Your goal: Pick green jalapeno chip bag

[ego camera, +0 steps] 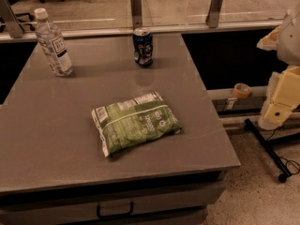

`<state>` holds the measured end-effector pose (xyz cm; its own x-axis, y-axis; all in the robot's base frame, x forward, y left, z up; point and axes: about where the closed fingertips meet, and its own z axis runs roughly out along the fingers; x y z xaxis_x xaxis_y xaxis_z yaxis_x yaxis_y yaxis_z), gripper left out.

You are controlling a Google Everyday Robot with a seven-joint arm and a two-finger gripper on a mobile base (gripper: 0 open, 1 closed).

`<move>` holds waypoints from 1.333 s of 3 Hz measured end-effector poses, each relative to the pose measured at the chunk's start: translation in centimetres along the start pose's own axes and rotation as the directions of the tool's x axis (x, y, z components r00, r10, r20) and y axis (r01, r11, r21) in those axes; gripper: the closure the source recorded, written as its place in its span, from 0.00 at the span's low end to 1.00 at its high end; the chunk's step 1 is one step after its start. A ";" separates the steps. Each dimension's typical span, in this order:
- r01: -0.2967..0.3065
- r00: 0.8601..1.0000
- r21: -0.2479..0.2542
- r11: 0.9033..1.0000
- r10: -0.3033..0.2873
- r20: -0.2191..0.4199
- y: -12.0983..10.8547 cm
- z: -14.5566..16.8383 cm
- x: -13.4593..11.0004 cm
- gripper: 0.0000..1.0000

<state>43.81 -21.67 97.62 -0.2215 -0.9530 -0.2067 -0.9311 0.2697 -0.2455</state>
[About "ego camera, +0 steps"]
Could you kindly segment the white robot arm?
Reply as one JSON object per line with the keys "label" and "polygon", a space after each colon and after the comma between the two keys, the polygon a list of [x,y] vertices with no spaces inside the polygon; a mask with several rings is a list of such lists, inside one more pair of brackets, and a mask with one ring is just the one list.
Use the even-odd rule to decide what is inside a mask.
{"label": "white robot arm", "polygon": [[283,23],[257,43],[259,49],[276,51],[277,59],[288,66],[273,72],[262,105],[259,126],[279,128],[300,105],[300,4],[287,11]]}

